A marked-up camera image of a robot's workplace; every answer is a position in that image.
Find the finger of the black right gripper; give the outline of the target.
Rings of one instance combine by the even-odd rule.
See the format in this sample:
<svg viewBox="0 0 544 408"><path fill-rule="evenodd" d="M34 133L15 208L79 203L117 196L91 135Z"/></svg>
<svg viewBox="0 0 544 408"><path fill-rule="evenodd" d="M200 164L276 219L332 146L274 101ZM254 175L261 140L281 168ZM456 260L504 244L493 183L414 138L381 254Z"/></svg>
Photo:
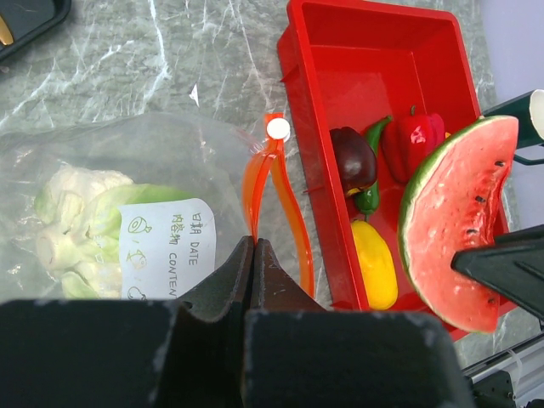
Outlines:
<svg viewBox="0 0 544 408"><path fill-rule="evenodd" d="M543 226L499 235L455 253L451 267L543 319Z"/></svg>

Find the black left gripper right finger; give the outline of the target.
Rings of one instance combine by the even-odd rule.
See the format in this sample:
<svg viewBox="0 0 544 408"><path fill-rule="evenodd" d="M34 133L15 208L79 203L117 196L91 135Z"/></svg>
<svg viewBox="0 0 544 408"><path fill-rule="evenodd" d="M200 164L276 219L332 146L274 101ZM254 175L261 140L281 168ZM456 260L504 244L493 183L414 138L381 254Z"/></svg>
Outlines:
<svg viewBox="0 0 544 408"><path fill-rule="evenodd" d="M251 309L325 312L281 267L271 243L259 239L252 262Z"/></svg>

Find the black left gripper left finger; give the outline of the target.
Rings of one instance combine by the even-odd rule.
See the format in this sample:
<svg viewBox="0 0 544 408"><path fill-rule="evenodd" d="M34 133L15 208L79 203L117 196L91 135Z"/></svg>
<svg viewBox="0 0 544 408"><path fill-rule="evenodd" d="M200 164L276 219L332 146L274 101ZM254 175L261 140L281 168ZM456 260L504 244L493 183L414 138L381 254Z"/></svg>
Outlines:
<svg viewBox="0 0 544 408"><path fill-rule="evenodd" d="M161 375L162 407L242 407L244 315L253 280L253 238L182 295Z"/></svg>

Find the toy watermelon slice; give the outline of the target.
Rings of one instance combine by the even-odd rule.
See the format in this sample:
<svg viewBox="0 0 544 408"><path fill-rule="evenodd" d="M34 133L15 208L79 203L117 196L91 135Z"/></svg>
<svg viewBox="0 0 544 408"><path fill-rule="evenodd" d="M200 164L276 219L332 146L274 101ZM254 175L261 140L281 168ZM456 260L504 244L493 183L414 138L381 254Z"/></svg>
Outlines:
<svg viewBox="0 0 544 408"><path fill-rule="evenodd" d="M480 117L421 162L400 202L404 271L420 299L465 332L492 333L500 297L456 272L451 262L458 251L493 244L518 135L514 116Z"/></svg>

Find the yellow toy mango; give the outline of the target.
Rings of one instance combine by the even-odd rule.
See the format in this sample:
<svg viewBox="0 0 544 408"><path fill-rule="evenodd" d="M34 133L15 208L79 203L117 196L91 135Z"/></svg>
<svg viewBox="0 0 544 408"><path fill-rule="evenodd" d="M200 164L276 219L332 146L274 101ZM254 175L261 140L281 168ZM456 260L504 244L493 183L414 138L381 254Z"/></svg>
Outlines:
<svg viewBox="0 0 544 408"><path fill-rule="evenodd" d="M399 287L388 244L366 221L355 220L350 227L368 305L375 310L389 309L398 298Z"/></svg>

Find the clear zip top bag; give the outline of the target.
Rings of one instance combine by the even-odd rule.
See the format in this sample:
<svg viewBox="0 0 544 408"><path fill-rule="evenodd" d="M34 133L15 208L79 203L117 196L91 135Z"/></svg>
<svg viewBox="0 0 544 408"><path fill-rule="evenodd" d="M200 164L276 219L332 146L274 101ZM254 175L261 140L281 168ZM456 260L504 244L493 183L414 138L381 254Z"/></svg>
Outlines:
<svg viewBox="0 0 544 408"><path fill-rule="evenodd" d="M315 292L303 215L289 183L289 122L256 139L201 117L143 114L1 138L1 299L178 298L258 236L272 182Z"/></svg>

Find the toy cauliflower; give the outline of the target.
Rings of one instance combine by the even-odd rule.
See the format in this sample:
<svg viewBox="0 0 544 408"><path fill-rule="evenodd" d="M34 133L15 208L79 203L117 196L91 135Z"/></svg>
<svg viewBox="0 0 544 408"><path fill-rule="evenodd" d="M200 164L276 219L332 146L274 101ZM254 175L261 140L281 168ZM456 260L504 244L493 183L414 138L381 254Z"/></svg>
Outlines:
<svg viewBox="0 0 544 408"><path fill-rule="evenodd" d="M34 201L43 224L36 238L37 258L60 281L67 298L119 298L119 207L192 197L171 186L136 184L115 170L64 165Z"/></svg>

